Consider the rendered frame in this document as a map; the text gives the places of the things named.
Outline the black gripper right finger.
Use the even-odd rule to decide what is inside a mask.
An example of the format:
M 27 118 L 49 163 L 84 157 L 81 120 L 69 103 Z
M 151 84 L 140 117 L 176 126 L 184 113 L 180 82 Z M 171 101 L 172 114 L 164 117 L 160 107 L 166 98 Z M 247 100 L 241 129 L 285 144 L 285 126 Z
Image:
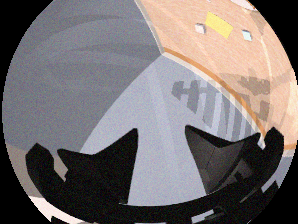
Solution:
M 193 153 L 194 163 L 200 172 L 205 193 L 216 192 L 218 184 L 225 179 L 230 169 L 237 163 L 241 153 L 258 144 L 261 132 L 253 133 L 246 139 L 231 141 L 210 135 L 209 132 L 200 131 L 193 125 L 186 125 L 185 139 L 188 141 L 190 153 Z

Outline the yellow flat square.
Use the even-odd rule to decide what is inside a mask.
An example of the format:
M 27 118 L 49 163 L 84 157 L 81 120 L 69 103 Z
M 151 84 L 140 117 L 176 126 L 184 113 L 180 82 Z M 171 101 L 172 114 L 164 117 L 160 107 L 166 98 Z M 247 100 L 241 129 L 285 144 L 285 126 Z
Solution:
M 231 34 L 234 27 L 231 27 L 229 23 L 225 22 L 225 20 L 220 19 L 220 16 L 214 15 L 210 11 L 206 15 L 208 15 L 205 20 L 206 26 L 213 28 L 214 31 L 217 31 L 218 34 L 227 39 L 227 36 Z

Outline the small white block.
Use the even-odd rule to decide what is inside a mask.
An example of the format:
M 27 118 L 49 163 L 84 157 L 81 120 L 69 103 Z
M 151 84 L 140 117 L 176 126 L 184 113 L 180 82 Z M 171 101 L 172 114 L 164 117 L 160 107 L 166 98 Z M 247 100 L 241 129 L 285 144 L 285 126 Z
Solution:
M 206 34 L 205 32 L 205 26 L 201 26 L 201 24 L 196 24 L 194 28 L 197 28 L 197 32 L 201 32 L 201 34 Z

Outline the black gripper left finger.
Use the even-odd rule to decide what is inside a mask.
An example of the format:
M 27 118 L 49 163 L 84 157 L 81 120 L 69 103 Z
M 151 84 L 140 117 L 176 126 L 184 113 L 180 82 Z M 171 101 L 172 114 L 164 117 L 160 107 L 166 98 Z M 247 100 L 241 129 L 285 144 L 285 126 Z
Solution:
M 88 153 L 72 152 L 59 148 L 60 160 L 65 167 L 81 173 L 81 175 L 96 177 L 114 197 L 118 204 L 128 204 L 130 184 L 134 171 L 134 161 L 137 157 L 138 129 L 126 132 L 120 139 L 110 144 L 102 151 Z

